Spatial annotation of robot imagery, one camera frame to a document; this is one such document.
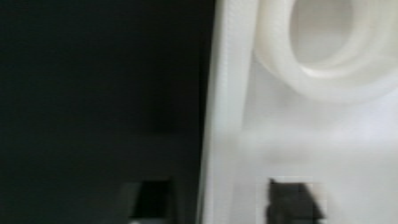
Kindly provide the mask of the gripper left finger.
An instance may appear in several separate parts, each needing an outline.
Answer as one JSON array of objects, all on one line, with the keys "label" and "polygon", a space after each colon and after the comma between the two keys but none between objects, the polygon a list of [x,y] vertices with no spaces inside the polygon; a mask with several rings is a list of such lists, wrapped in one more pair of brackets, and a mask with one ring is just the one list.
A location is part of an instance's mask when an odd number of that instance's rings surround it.
[{"label": "gripper left finger", "polygon": [[130,182],[123,187],[123,224],[178,224],[171,179]]}]

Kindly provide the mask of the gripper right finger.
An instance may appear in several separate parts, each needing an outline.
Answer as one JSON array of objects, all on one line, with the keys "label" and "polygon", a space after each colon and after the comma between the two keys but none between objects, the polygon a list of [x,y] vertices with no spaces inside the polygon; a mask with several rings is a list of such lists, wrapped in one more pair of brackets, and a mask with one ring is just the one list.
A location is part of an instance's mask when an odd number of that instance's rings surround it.
[{"label": "gripper right finger", "polygon": [[322,224],[326,213],[306,182],[269,179],[265,224]]}]

